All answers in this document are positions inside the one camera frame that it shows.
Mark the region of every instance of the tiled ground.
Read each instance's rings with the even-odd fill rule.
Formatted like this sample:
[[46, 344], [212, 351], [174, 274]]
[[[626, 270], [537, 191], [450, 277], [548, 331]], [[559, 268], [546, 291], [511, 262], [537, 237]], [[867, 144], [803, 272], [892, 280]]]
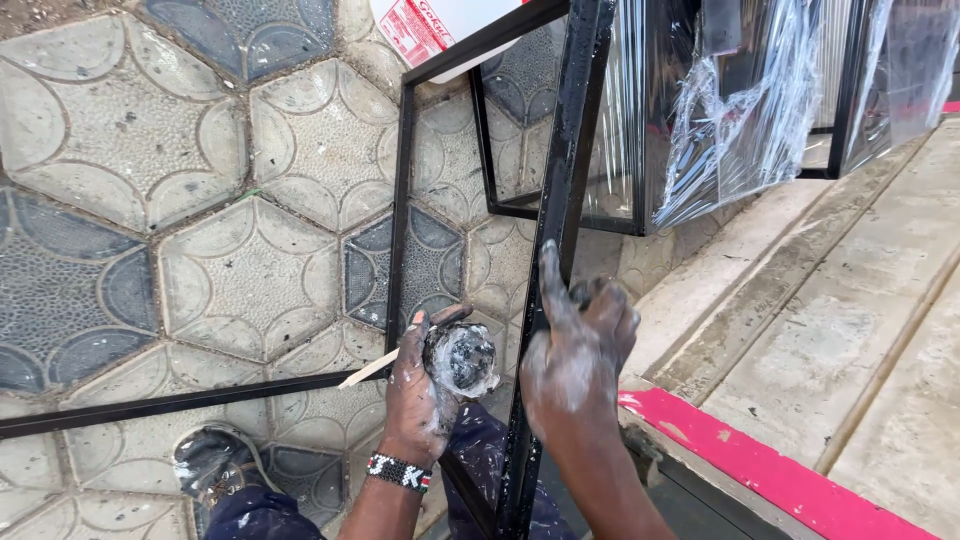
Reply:
[[[367, 1], [90, 4], [0, 21], [0, 305], [13, 307], [0, 309], [0, 417], [380, 356], [404, 67]], [[562, 35], [537, 30], [484, 67], [501, 197], [541, 182]], [[509, 375], [534, 223], [487, 215], [455, 88], [421, 95], [401, 311], [475, 303]], [[725, 219], [588, 239], [578, 271], [639, 296]], [[196, 537], [202, 512], [179, 495], [171, 453], [210, 420], [247, 432], [335, 532], [383, 392], [367, 382], [0, 441], [0, 538]], [[431, 490], [419, 530], [444, 509]]]

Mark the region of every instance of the right hand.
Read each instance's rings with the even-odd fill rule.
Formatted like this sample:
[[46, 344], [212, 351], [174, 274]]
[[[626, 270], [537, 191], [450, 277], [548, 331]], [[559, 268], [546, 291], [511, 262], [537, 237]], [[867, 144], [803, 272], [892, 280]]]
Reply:
[[588, 284], [581, 312], [560, 276], [557, 244], [540, 250], [540, 295], [550, 322], [530, 340], [520, 368], [523, 407], [533, 433], [547, 449], [569, 437], [618, 437], [616, 390], [620, 370], [636, 343], [640, 315], [610, 278]]

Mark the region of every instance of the shoe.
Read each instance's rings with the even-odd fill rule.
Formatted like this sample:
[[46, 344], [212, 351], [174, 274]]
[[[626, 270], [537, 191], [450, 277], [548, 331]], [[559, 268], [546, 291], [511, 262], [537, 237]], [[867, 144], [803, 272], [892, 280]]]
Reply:
[[248, 486], [283, 493], [267, 478], [250, 439], [227, 424], [204, 424], [182, 437], [174, 447], [174, 473], [180, 489], [207, 510]]

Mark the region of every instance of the left hand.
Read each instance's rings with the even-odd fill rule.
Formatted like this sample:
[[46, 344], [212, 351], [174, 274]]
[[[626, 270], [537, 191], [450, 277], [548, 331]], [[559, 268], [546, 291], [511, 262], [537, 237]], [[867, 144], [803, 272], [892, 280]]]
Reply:
[[423, 341], [431, 327], [463, 320], [471, 313], [473, 306], [456, 304], [433, 317], [427, 317], [425, 311], [414, 315], [413, 324], [400, 340], [387, 383], [387, 419], [377, 448], [381, 454], [429, 470], [444, 453], [459, 403], [423, 369]]

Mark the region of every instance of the red painted edge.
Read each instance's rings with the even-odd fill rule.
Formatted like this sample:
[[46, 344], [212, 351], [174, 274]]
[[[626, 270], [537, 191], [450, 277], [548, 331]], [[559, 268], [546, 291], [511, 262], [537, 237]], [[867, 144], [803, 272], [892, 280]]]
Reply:
[[827, 540], [937, 540], [662, 388], [619, 403]]

